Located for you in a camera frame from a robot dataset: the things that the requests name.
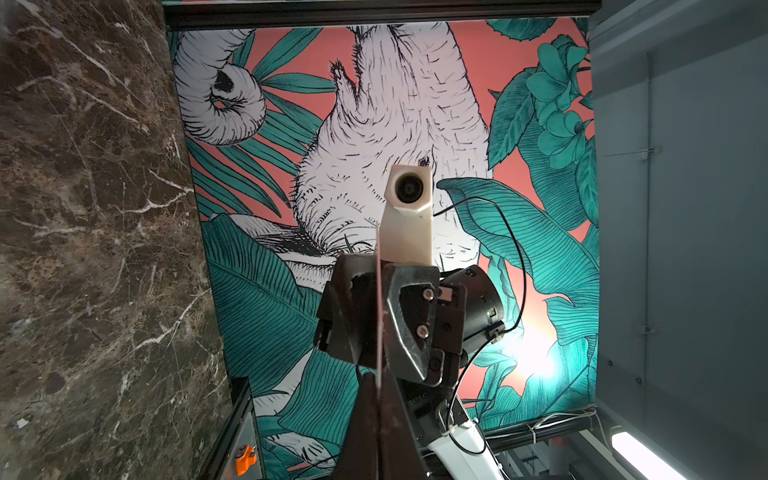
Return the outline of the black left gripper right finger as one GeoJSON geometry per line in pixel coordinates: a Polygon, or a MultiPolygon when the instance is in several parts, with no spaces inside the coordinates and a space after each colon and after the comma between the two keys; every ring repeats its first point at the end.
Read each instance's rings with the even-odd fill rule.
{"type": "Polygon", "coordinates": [[[425,464],[413,436],[397,380],[387,368],[380,378],[379,478],[426,479],[425,464]]]}

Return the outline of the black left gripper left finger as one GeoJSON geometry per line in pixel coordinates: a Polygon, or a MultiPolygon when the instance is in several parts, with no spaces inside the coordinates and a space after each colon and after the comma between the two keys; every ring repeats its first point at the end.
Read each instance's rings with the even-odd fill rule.
{"type": "Polygon", "coordinates": [[[379,478],[379,426],[376,377],[364,374],[331,479],[379,478]]]}

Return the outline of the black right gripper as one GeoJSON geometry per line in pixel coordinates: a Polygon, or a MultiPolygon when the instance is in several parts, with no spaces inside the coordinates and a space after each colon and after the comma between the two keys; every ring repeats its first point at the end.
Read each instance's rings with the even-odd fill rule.
{"type": "MultiPolygon", "coordinates": [[[[314,346],[365,368],[377,366],[376,257],[342,254],[316,313],[314,346]]],[[[469,357],[506,330],[503,302],[477,265],[443,277],[434,266],[383,268],[383,351],[399,379],[453,387],[469,357]]]]}

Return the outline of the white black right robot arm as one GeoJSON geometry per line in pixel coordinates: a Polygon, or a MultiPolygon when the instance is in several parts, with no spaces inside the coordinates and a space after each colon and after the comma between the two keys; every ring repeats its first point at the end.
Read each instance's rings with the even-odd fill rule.
{"type": "Polygon", "coordinates": [[[359,390],[336,479],[427,479],[434,454],[454,479],[502,472],[458,397],[478,353],[501,338],[504,308],[478,266],[339,257],[317,311],[316,348],[354,366],[359,390]]]}

